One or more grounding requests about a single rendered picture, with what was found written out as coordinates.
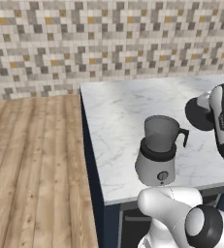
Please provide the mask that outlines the grey blender with clear jug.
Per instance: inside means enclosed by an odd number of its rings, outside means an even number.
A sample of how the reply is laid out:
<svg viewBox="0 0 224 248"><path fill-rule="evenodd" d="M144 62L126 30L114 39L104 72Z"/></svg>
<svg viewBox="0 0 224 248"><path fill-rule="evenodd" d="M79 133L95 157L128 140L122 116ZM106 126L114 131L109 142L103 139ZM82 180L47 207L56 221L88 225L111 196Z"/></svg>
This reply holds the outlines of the grey blender with clear jug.
<svg viewBox="0 0 224 248"><path fill-rule="evenodd" d="M181 129L178 122L166 115L152 115L144 121L144 137L141 140L135 170L146 186L164 186L176 179L176 139L184 134L186 146L189 131Z"/></svg>

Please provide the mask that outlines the dark blue counter cabinet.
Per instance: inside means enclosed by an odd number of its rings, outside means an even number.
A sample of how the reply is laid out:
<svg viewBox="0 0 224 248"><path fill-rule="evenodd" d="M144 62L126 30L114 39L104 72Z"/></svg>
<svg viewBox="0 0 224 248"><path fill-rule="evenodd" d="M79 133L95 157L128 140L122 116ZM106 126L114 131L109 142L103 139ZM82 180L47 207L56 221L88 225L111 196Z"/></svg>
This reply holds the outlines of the dark blue counter cabinet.
<svg viewBox="0 0 224 248"><path fill-rule="evenodd" d="M99 248L121 248L125 216L141 216L138 196L146 186L135 163L152 115L175 119L189 131L176 139L176 179L170 187L197 189L203 204L224 211L224 160L214 131L190 124L186 103L220 84L180 85L160 80L92 82L80 88L84 156Z"/></svg>

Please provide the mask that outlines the dark cabinet drawer front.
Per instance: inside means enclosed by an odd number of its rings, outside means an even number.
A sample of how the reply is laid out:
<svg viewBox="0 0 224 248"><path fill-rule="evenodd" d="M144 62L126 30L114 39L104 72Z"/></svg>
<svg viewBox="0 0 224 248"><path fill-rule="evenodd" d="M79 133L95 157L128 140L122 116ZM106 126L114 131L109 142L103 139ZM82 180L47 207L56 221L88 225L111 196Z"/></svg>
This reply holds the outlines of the dark cabinet drawer front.
<svg viewBox="0 0 224 248"><path fill-rule="evenodd" d="M141 216L127 222L121 248L220 248L224 222L216 208L203 205L200 192L186 187L148 188L138 196Z"/></svg>

